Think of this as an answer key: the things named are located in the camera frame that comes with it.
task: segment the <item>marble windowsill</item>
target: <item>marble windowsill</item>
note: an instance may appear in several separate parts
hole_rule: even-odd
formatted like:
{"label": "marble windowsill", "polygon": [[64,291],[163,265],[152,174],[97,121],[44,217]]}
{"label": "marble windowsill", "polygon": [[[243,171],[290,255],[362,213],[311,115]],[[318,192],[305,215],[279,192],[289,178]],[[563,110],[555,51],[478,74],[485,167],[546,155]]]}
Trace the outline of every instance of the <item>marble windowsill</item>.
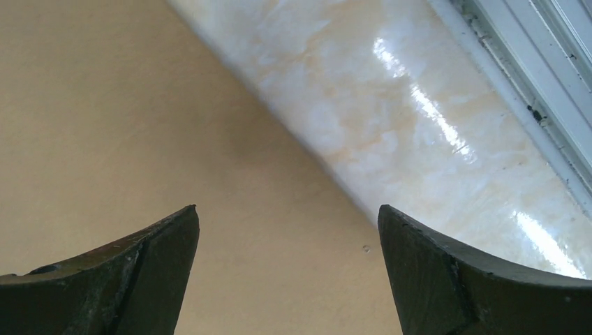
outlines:
{"label": "marble windowsill", "polygon": [[592,225],[427,0],[170,0],[374,222],[592,275]]}

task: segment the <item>white window frame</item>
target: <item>white window frame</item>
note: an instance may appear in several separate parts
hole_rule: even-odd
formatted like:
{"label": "white window frame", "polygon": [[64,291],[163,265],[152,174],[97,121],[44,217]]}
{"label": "white window frame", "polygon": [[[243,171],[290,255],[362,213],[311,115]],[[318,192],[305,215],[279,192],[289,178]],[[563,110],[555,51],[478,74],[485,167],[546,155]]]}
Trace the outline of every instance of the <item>white window frame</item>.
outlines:
{"label": "white window frame", "polygon": [[450,1],[592,194],[590,0]]}

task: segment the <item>beige wall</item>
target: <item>beige wall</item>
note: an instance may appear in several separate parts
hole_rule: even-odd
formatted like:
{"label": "beige wall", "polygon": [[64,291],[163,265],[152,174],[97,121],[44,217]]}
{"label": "beige wall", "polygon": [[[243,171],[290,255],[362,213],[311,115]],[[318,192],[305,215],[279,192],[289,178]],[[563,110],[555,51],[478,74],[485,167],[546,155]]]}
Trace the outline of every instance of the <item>beige wall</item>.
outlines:
{"label": "beige wall", "polygon": [[178,334],[399,331],[377,232],[162,1],[2,2],[0,274],[196,203]]}

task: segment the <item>white marble surface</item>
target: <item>white marble surface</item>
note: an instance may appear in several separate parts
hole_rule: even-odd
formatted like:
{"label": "white marble surface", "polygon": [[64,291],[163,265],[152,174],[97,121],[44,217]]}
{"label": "white marble surface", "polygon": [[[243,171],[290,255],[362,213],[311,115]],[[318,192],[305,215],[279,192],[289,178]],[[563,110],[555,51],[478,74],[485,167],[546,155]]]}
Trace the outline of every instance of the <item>white marble surface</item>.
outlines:
{"label": "white marble surface", "polygon": [[592,276],[592,224],[426,0],[171,0],[375,222]]}

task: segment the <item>dark metal jaw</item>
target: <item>dark metal jaw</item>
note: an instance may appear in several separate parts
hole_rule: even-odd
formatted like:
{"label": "dark metal jaw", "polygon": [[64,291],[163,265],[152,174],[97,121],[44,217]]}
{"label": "dark metal jaw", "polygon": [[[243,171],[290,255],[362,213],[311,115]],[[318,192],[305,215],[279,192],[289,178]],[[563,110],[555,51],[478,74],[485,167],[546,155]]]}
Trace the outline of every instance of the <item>dark metal jaw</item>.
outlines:
{"label": "dark metal jaw", "polygon": [[194,206],[24,276],[0,276],[0,334],[173,334],[198,245]]}
{"label": "dark metal jaw", "polygon": [[592,334],[592,281],[497,258],[387,205],[378,229],[405,335]]}

